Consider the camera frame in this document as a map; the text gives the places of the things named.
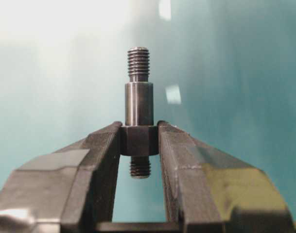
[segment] metal part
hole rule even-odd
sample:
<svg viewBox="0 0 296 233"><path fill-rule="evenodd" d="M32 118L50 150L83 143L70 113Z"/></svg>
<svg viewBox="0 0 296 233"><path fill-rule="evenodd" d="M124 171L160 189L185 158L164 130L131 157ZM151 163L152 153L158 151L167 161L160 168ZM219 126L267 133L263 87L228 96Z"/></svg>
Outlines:
<svg viewBox="0 0 296 233"><path fill-rule="evenodd" d="M104 233L180 233L178 222L100 222L96 232Z"/></svg>
<svg viewBox="0 0 296 233"><path fill-rule="evenodd" d="M294 232L290 212L265 173L158 123L169 221L183 232Z"/></svg>
<svg viewBox="0 0 296 233"><path fill-rule="evenodd" d="M122 126L121 154L132 157L158 154L157 126Z"/></svg>
<svg viewBox="0 0 296 233"><path fill-rule="evenodd" d="M150 175L150 161L148 156L131 157L130 175L135 179L148 178Z"/></svg>
<svg viewBox="0 0 296 233"><path fill-rule="evenodd" d="M133 178L147 178L150 175L149 158L139 158L157 154L153 128L153 84L148 82L149 51L144 47L134 47L128 51L128 75L130 82L125 85L125 124L123 142L126 147L122 154L132 156L130 173Z"/></svg>
<svg viewBox="0 0 296 233"><path fill-rule="evenodd" d="M15 170L0 191L0 233L91 231L110 221L121 123Z"/></svg>

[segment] threaded stud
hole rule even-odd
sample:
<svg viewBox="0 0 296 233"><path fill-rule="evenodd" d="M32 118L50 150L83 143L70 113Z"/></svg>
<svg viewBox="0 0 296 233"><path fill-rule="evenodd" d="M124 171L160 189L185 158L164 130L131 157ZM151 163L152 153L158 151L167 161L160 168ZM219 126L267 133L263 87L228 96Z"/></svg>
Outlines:
<svg viewBox="0 0 296 233"><path fill-rule="evenodd" d="M150 176L149 156L131 157L130 175L135 179L144 179Z"/></svg>
<svg viewBox="0 0 296 233"><path fill-rule="evenodd" d="M131 82L147 82L149 76L149 51L133 47L128 52L128 76Z"/></svg>

